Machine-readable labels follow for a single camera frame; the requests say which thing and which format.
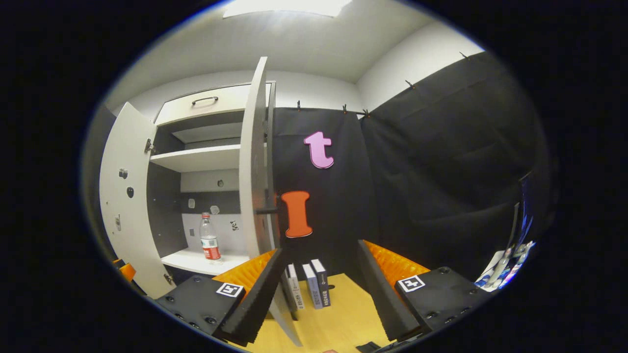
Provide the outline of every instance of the black curtain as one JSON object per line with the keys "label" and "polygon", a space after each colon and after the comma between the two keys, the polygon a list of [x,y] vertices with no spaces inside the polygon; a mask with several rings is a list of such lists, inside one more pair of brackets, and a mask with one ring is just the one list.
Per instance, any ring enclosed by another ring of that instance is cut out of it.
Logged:
{"label": "black curtain", "polygon": [[[313,233],[290,239],[285,236],[288,213],[279,201],[281,247],[291,254],[298,274],[301,264],[318,258],[329,275],[345,273],[364,287],[356,255],[357,240],[379,242],[376,198],[371,168],[356,114],[330,109],[278,108],[274,111],[273,175],[278,195],[302,190],[310,194],[306,213]],[[310,147],[303,140],[321,131],[332,145],[325,148],[334,158],[328,169],[310,161]]]}
{"label": "black curtain", "polygon": [[427,268],[475,280],[506,247],[532,174],[544,230],[548,149],[533,104],[495,57],[479,53],[408,87],[361,120],[380,245]]}

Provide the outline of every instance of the cabinet shelf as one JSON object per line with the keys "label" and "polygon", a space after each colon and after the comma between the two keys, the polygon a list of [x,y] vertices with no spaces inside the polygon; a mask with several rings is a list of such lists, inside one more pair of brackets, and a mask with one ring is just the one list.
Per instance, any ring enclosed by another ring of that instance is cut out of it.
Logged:
{"label": "cabinet shelf", "polygon": [[[187,149],[152,156],[151,163],[163,166],[179,173],[189,171],[207,171],[238,169],[240,162],[240,145],[228,144]],[[266,143],[264,143],[264,164],[266,164]]]}
{"label": "cabinet shelf", "polygon": [[223,263],[221,265],[211,264],[207,259],[205,259],[204,253],[183,249],[168,256],[164,256],[161,258],[161,263],[174,268],[184,269],[186,271],[216,276],[239,266],[250,259],[249,256],[246,255],[223,254],[222,260]]}

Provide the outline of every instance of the ceiling light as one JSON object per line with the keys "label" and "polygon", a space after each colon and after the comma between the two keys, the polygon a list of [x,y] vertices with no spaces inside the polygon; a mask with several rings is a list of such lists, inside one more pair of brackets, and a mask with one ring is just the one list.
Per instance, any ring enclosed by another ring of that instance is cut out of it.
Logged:
{"label": "ceiling light", "polygon": [[235,0],[222,18],[263,11],[297,11],[336,17],[351,0]]}

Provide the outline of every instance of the open cabinet door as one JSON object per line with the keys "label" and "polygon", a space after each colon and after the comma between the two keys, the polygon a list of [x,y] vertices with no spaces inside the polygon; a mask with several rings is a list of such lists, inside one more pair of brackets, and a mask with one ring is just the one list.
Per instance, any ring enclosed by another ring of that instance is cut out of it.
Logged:
{"label": "open cabinet door", "polygon": [[[274,248],[271,224],[264,214],[255,210],[266,207],[266,176],[264,166],[264,120],[266,118],[266,60],[261,57],[251,82],[251,90],[244,108],[242,138],[240,141],[240,210],[242,227],[247,239],[249,256],[254,258]],[[275,321],[292,342],[301,347],[288,303],[278,287],[269,307]]]}
{"label": "open cabinet door", "polygon": [[137,271],[133,280],[152,299],[175,284],[155,247],[146,203],[146,177],[157,127],[126,103],[109,133],[100,164],[100,209],[116,256]]}

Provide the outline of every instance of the yellow floor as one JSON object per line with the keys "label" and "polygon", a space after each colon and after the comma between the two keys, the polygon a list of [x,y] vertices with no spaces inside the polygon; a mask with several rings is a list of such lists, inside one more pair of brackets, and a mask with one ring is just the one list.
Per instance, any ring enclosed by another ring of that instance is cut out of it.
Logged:
{"label": "yellow floor", "polygon": [[329,291],[330,307],[314,309],[307,284],[300,281],[305,309],[298,310],[296,331],[303,347],[295,346],[272,318],[264,320],[255,343],[247,347],[232,344],[253,353],[298,352],[322,353],[336,350],[338,353],[358,353],[355,348],[370,341],[380,347],[392,343],[386,333],[371,296],[345,274],[329,277],[335,288]]}

